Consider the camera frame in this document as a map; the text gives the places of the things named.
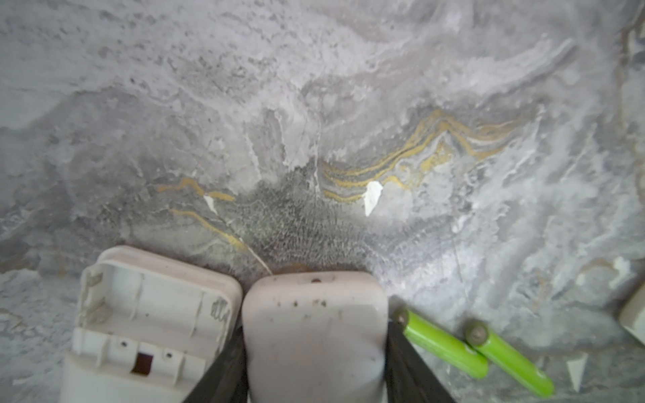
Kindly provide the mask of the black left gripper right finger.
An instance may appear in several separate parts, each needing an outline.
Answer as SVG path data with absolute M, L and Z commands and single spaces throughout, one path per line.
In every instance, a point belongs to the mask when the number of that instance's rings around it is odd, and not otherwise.
M 389 403 L 456 402 L 393 321 L 388 323 L 385 382 Z

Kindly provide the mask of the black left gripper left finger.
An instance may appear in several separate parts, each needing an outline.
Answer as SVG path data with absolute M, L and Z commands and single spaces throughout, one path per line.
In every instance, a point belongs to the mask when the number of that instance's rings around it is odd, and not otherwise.
M 244 331 L 238 327 L 184 403 L 245 403 L 249 380 Z

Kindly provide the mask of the green battery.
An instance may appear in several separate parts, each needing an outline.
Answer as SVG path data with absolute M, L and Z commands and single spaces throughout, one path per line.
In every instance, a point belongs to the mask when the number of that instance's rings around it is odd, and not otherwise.
M 465 338 L 471 347 L 534 395 L 549 398 L 554 394 L 554 382 L 549 376 L 484 322 L 473 321 L 468 324 Z
M 419 317 L 406 307 L 396 310 L 393 319 L 401 325 L 406 338 L 416 346 L 475 379 L 483 379 L 488 376 L 487 359 L 465 342 Z

